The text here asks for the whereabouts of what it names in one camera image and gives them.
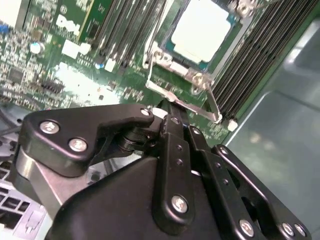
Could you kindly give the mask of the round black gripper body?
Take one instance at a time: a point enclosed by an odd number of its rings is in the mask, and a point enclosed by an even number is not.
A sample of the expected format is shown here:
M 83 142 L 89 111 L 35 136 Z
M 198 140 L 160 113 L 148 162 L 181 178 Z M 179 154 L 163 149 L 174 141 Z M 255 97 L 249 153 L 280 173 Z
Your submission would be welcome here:
M 51 240 L 170 240 L 152 217 L 158 160 L 139 159 L 79 191 L 57 212 Z

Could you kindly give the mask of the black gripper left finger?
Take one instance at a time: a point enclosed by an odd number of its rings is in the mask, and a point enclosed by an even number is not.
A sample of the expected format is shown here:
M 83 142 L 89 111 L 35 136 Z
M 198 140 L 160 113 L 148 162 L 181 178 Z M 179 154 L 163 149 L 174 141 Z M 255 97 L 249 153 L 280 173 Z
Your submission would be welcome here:
M 137 160 L 157 159 L 151 213 L 178 236 L 193 222 L 195 203 L 187 113 L 163 101 L 164 117 L 141 104 L 115 104 L 28 114 L 19 133 L 14 186 L 27 182 L 55 219 L 73 195 Z

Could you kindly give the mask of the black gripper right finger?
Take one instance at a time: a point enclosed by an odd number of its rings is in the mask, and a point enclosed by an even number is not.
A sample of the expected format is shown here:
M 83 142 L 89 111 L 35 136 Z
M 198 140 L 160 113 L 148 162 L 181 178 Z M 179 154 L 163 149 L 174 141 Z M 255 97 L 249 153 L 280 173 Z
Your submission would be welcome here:
M 224 240 L 310 240 L 306 226 L 226 146 L 210 148 L 199 129 L 185 135 Z

